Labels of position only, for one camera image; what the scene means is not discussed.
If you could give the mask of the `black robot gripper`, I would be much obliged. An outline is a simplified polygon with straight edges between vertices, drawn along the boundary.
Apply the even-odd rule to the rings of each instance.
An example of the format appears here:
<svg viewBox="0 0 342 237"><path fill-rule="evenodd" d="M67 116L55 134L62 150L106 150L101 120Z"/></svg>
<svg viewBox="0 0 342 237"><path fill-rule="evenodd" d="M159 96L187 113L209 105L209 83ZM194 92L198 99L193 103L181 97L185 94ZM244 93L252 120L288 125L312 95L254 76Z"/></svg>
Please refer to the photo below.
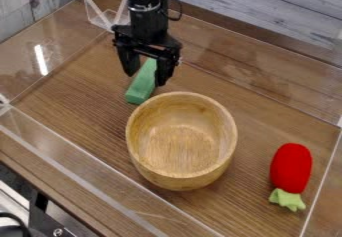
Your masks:
<svg viewBox="0 0 342 237"><path fill-rule="evenodd" d="M138 11L129 7L131 24L113 27L114 45L125 73L133 76L141 68L141 56L151 57L157 60L157 86L165 86L173 77L182 49L181 42L169 34L167 10L166 0L149 11Z"/></svg>

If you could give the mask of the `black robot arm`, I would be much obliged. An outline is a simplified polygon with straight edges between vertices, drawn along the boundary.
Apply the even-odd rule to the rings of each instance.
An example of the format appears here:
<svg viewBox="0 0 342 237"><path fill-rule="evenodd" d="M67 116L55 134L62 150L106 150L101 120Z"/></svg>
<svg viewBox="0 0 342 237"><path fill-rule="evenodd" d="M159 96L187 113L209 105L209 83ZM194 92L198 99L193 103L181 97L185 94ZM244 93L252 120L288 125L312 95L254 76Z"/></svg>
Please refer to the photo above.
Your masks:
<svg viewBox="0 0 342 237"><path fill-rule="evenodd" d="M157 60L155 85L165 86L179 65L182 43L169 33L169 0L129 0L130 23L115 24L114 46L123 70L133 76L141 68L141 56Z"/></svg>

